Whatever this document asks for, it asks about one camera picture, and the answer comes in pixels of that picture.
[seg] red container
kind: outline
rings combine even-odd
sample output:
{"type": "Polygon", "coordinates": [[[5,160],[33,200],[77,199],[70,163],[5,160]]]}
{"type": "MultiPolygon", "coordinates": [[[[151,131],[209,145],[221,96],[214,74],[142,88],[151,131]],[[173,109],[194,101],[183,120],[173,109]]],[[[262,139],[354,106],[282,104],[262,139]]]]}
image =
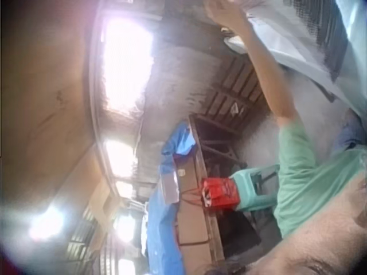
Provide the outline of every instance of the red container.
{"type": "Polygon", "coordinates": [[[203,179],[202,197],[209,209],[234,209],[240,203],[237,186],[229,178],[203,179]]]}

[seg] light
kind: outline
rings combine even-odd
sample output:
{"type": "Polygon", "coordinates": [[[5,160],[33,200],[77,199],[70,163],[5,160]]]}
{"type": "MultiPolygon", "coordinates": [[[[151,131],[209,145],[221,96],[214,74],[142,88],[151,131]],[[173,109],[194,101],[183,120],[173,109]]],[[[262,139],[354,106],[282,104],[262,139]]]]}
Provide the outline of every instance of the light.
{"type": "Polygon", "coordinates": [[[34,240],[46,240],[57,235],[63,227],[63,216],[54,207],[35,218],[29,230],[29,235],[34,240]]]}
{"type": "Polygon", "coordinates": [[[135,220],[131,216],[120,216],[115,224],[117,236],[123,242],[130,242],[134,237],[135,220]]]}
{"type": "Polygon", "coordinates": [[[119,260],[119,275],[135,275],[135,265],[133,261],[119,260]]]}
{"type": "Polygon", "coordinates": [[[153,36],[133,21],[111,19],[104,37],[107,108],[129,113],[149,80],[153,36]]]}
{"type": "Polygon", "coordinates": [[[115,176],[129,177],[136,163],[134,150],[122,142],[106,141],[106,150],[110,160],[111,170],[115,176]]]}
{"type": "Polygon", "coordinates": [[[116,182],[116,187],[121,197],[131,199],[134,188],[131,184],[126,182],[116,182]]]}

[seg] plastic chair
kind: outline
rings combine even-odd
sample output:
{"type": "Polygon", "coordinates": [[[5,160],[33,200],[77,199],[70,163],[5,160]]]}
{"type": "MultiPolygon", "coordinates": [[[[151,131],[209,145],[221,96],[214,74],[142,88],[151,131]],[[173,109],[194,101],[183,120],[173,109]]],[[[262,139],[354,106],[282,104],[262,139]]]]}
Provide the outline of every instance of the plastic chair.
{"type": "Polygon", "coordinates": [[[277,192],[257,195],[256,184],[263,185],[269,178],[277,176],[278,171],[279,165],[276,164],[263,168],[244,169],[234,173],[230,178],[236,182],[240,195],[240,204],[236,207],[236,211],[255,211],[275,206],[277,192]],[[262,175],[266,171],[270,171],[268,174],[270,176],[263,179],[262,175]]]}

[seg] blue plastic sheet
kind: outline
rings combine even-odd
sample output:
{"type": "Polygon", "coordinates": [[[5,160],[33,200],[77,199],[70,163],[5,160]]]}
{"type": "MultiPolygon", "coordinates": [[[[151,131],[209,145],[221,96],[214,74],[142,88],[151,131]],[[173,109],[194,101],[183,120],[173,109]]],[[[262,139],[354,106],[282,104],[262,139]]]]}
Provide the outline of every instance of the blue plastic sheet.
{"type": "MultiPolygon", "coordinates": [[[[194,137],[187,122],[181,122],[162,148],[161,174],[175,170],[174,154],[187,155],[195,145],[194,137]]],[[[149,199],[149,218],[147,225],[147,248],[149,267],[152,274],[184,275],[182,254],[175,239],[174,223],[178,204],[166,204],[159,188],[149,199]]]]}

